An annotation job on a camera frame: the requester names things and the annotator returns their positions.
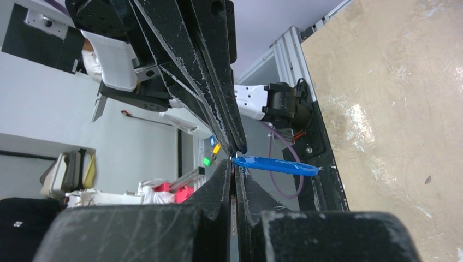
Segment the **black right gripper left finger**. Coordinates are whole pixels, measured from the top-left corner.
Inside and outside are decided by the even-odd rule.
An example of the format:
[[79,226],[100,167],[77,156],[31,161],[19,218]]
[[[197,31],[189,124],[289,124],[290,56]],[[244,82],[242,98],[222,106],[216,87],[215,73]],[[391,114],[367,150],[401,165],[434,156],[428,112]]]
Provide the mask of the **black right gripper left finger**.
[[232,163],[180,204],[66,209],[34,261],[228,261]]

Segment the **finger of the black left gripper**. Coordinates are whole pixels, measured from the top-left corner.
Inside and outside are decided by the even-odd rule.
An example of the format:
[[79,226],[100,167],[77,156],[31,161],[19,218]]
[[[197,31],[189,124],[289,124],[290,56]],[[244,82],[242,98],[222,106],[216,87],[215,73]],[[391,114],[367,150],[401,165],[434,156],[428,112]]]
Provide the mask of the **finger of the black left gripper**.
[[192,1],[197,23],[195,44],[203,58],[211,85],[206,100],[215,117],[215,134],[228,154],[246,153],[247,141],[235,96],[235,12],[232,1]]
[[214,114],[206,100],[211,85],[195,44],[192,1],[112,1],[139,61],[155,64],[158,75],[137,91],[109,91],[109,97],[140,108],[165,112],[174,98],[215,134]]

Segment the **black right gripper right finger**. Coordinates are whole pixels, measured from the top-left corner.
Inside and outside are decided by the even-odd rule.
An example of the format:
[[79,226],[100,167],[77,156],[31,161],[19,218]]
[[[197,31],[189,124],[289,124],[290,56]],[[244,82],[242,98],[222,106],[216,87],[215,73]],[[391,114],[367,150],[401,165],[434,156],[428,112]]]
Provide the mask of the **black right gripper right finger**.
[[292,211],[239,167],[235,188],[240,261],[421,260],[390,213]]

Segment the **blue plastic key tag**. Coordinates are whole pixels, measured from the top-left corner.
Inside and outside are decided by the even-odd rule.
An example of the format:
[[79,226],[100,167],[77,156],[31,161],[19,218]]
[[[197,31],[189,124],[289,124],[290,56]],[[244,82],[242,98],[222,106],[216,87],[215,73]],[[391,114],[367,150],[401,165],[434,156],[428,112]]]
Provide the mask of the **blue plastic key tag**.
[[285,174],[316,176],[319,172],[319,169],[315,166],[288,160],[255,156],[233,157],[232,160],[236,165],[244,168],[280,172]]

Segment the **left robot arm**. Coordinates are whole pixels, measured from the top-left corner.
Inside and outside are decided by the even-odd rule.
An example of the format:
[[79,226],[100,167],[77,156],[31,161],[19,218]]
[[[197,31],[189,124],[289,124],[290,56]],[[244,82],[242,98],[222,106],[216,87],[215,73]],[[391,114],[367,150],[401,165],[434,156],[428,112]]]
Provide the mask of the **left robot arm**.
[[247,152],[234,94],[232,1],[66,1],[102,69],[103,94],[165,111],[174,98],[227,154]]

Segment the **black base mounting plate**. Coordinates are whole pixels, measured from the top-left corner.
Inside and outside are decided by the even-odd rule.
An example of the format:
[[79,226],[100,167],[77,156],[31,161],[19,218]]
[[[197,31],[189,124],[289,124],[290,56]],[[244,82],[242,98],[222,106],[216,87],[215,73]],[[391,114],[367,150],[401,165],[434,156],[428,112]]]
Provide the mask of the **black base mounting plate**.
[[308,124],[294,132],[292,149],[303,163],[319,169],[316,176],[304,177],[297,196],[301,210],[348,211],[349,206],[339,169],[318,102],[311,97],[309,83],[300,78],[295,86],[296,101],[308,110]]

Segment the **aluminium frame rail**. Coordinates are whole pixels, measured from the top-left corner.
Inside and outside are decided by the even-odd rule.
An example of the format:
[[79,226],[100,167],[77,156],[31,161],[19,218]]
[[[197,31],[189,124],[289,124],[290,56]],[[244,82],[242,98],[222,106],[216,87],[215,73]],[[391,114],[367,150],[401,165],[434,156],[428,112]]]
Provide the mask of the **aluminium frame rail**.
[[300,78],[316,100],[302,43],[324,27],[350,1],[234,1],[238,85],[286,82]]

